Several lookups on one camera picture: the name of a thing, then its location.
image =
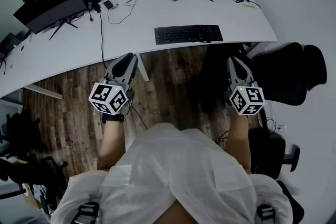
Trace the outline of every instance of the black keyboard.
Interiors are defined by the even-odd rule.
[[[183,43],[223,41],[218,25],[185,25],[158,27],[154,29],[157,45]]]

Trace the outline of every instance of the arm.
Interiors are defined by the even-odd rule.
[[[109,170],[125,153],[124,128],[121,122],[106,121],[98,156],[97,170]]]
[[[248,118],[246,116],[239,116],[235,112],[231,120],[225,151],[239,162],[248,175],[251,174]]]

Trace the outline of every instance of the desk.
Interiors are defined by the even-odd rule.
[[[119,22],[132,7],[123,6],[127,0],[113,0],[119,6],[109,11],[111,22]],[[141,61],[141,53],[205,43],[155,44],[155,27],[176,25],[218,25],[224,41],[271,42],[277,41],[271,26],[259,7],[250,8],[233,0],[137,0],[131,16],[121,24],[108,23],[107,9],[101,5],[104,36],[104,58],[110,60],[132,52],[139,57],[139,69],[148,77]],[[0,69],[0,97],[20,88],[28,88],[53,97],[32,83],[57,74],[101,62],[100,18],[95,11],[74,22],[78,29],[65,24],[49,41],[54,29],[33,35],[14,49]]]

